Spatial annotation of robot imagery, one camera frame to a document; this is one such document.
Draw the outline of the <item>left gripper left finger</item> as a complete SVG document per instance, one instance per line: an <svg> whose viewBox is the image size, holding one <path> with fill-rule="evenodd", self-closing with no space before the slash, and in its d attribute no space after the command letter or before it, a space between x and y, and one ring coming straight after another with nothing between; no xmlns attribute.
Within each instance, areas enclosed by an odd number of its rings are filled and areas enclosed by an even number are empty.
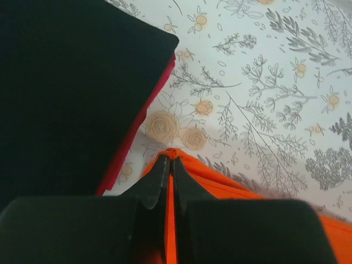
<svg viewBox="0 0 352 264"><path fill-rule="evenodd" d="M165 263L169 158L119 196L19 197L1 213L1 263Z"/></svg>

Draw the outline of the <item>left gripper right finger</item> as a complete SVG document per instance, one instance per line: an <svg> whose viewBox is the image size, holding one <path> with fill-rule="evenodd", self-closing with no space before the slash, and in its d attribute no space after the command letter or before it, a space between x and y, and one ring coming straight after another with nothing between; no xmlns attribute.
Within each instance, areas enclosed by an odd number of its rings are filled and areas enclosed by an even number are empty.
<svg viewBox="0 0 352 264"><path fill-rule="evenodd" d="M172 163L180 263L336 263L323 226L299 200L218 199Z"/></svg>

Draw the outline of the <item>orange t-shirt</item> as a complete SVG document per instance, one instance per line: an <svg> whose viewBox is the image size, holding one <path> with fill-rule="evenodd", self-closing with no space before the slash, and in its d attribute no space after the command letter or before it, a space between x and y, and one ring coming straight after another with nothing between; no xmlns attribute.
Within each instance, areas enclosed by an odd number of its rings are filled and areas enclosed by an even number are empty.
<svg viewBox="0 0 352 264"><path fill-rule="evenodd" d="M190 176L217 198L247 200L261 198L254 191L211 169L178 148L169 148L160 152L157 157L161 155L169 157L171 161L180 157ZM167 232L162 243L166 248L162 250L146 244L139 250L139 259L136 263L178 263L175 231L173 230L175 227L174 199L171 197L173 191L167 192ZM338 263L351 263L351 224L323 214L320 215L320 220Z"/></svg>

